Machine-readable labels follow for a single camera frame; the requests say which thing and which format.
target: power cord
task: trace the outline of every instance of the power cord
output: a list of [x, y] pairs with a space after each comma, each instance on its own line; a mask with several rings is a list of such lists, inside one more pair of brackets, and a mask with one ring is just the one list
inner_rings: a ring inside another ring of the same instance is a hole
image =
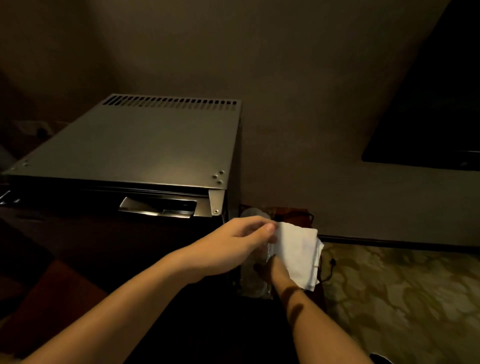
[[[322, 262], [323, 262], [322, 256], [320, 256], [320, 272], [322, 272]], [[327, 282], [328, 280], [331, 279], [331, 277], [332, 277], [332, 275], [333, 275], [333, 268], [336, 266], [336, 260], [335, 260], [335, 258], [330, 259], [330, 262], [329, 262], [329, 263], [330, 263], [330, 274], [328, 275], [327, 278], [322, 279], [322, 283], [323, 283], [323, 282]]]

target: metal top panel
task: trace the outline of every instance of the metal top panel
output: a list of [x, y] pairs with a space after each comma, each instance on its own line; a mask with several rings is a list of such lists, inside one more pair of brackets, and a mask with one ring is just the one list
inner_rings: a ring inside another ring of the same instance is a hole
[[226, 189], [240, 110], [239, 100], [110, 95], [5, 174]]

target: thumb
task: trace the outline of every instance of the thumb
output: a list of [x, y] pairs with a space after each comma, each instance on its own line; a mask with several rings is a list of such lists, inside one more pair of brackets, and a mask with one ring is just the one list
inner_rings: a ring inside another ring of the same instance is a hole
[[274, 224], [265, 224], [250, 235], [244, 237], [245, 241], [252, 246], [252, 249], [268, 242], [268, 239], [275, 233]]

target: wall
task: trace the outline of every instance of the wall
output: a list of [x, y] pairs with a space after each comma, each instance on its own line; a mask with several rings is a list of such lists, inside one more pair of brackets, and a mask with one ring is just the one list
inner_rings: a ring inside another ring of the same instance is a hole
[[28, 3], [0, 14], [6, 120], [71, 121], [110, 92], [240, 98], [244, 203], [307, 207], [327, 235], [477, 243], [480, 173], [360, 160], [447, 0]]

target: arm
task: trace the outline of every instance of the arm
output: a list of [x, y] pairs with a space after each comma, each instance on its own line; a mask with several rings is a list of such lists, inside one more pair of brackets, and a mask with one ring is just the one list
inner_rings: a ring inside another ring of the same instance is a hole
[[183, 287], [240, 265], [274, 231], [260, 216], [229, 221], [133, 277], [24, 363], [123, 363]]
[[273, 256], [255, 269], [273, 284], [285, 307], [301, 364], [372, 364], [356, 342], [290, 279], [280, 258]]

